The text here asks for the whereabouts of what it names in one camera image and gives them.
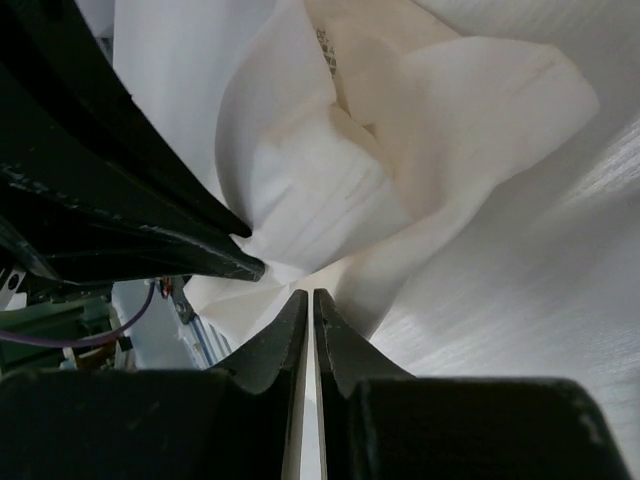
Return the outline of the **white bra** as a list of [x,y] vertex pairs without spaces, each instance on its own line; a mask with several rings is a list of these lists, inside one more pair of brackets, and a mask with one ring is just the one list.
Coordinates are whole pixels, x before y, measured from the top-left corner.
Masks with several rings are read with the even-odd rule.
[[463,36],[410,1],[119,1],[114,37],[135,104],[265,263],[186,285],[235,342],[302,286],[373,333],[497,185],[599,108],[556,47]]

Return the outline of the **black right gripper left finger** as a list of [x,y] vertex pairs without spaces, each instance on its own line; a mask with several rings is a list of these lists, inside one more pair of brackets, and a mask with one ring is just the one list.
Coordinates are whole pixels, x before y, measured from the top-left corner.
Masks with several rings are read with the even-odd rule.
[[26,371],[1,384],[5,479],[296,479],[308,296],[204,370]]

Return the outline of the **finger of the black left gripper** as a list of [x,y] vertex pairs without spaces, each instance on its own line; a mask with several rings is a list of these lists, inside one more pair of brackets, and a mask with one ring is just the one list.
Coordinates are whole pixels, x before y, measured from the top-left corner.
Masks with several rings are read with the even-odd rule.
[[28,271],[66,283],[262,277],[261,261],[124,169],[119,149],[94,134],[2,80],[1,246]]
[[1,61],[101,159],[224,233],[250,235],[250,228],[208,192],[134,103],[75,2],[2,2]]

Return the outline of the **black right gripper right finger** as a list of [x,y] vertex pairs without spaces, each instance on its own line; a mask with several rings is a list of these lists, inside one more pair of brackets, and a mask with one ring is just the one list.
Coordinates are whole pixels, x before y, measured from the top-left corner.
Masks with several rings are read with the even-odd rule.
[[554,377],[416,377],[313,295],[331,479],[626,479],[606,420]]

